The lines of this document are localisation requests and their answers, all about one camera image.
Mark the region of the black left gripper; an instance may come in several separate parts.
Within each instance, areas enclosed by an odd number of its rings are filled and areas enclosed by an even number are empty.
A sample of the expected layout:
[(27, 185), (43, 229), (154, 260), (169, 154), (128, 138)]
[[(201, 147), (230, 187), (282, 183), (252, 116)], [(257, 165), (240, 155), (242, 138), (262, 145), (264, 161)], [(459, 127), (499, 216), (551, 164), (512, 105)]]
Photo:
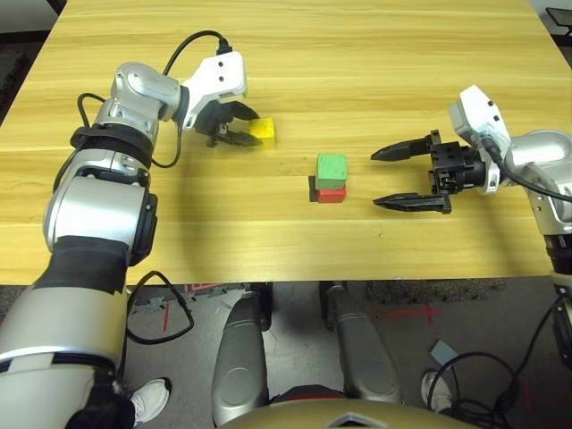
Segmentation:
[(228, 131), (228, 124), (234, 118), (242, 121), (253, 121), (260, 116), (252, 108), (241, 102), (220, 103), (210, 101), (198, 114), (194, 123), (194, 130), (207, 136), (206, 145), (215, 147), (219, 143), (227, 143), (234, 146), (256, 147), (262, 141), (243, 131)]

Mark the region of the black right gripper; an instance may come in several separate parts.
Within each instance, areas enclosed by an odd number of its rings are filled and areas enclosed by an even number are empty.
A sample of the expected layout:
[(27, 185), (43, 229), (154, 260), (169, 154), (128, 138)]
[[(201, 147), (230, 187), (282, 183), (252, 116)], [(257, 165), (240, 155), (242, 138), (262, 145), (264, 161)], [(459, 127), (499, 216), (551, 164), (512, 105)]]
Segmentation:
[(441, 141), (438, 130), (421, 139), (401, 141), (380, 148), (370, 155), (372, 161), (397, 162), (413, 156), (430, 154), (433, 169), (429, 172), (432, 195), (399, 193), (376, 198), (373, 203), (382, 208), (401, 212), (451, 213), (450, 197), (464, 189), (484, 185), (485, 162), (479, 152), (457, 141)]

